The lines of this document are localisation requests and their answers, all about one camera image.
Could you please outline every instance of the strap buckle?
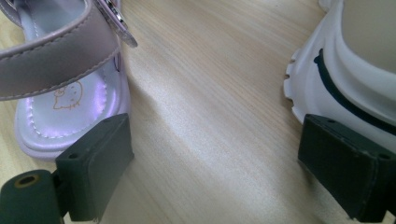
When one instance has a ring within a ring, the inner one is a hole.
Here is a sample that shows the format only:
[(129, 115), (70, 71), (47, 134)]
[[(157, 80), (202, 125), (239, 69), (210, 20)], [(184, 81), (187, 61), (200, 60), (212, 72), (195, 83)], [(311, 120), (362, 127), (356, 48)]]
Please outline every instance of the strap buckle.
[(137, 42), (128, 31), (128, 26), (113, 0), (95, 0), (93, 1), (111, 28), (116, 32), (119, 38), (131, 48), (137, 47)]

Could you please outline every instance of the wood grain surface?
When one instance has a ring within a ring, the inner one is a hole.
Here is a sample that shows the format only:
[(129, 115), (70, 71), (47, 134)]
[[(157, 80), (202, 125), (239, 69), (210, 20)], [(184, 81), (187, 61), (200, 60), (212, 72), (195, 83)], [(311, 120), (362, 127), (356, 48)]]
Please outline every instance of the wood grain surface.
[[(102, 223), (356, 222), (298, 163), (302, 125), (282, 91), (324, 16), (316, 0), (124, 0), (122, 12), (139, 43), (123, 46), (135, 158)], [(0, 31), (0, 49), (23, 42), (3, 15)], [(1, 185), (55, 168), (19, 149), (15, 106), (0, 103)]]

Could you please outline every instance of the shoe strap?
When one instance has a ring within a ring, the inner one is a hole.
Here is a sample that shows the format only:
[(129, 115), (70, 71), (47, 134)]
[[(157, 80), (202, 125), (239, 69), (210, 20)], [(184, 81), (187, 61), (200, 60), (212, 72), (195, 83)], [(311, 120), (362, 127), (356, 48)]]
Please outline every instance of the shoe strap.
[[(48, 35), (0, 51), (0, 100), (54, 91), (85, 77), (119, 51), (111, 27), (92, 0), (83, 13)], [(18, 13), (7, 0), (0, 8), (18, 24)]]

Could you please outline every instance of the pink sandal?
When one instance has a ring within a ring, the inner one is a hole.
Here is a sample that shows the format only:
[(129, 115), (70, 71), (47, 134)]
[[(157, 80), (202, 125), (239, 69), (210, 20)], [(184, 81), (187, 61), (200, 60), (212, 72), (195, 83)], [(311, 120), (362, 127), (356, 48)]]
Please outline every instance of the pink sandal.
[(129, 113), (114, 33), (137, 44), (114, 3), (0, 0), (0, 9), (26, 37), (0, 52), (0, 100), (20, 99), (15, 134), (26, 154), (53, 161), (102, 119)]

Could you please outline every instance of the cartoon print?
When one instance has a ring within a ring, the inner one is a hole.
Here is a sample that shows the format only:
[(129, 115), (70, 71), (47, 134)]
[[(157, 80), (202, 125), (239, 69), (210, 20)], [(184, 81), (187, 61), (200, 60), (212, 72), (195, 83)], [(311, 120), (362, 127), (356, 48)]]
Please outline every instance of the cartoon print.
[(55, 91), (53, 109), (72, 109), (79, 105), (82, 97), (82, 84), (77, 81)]

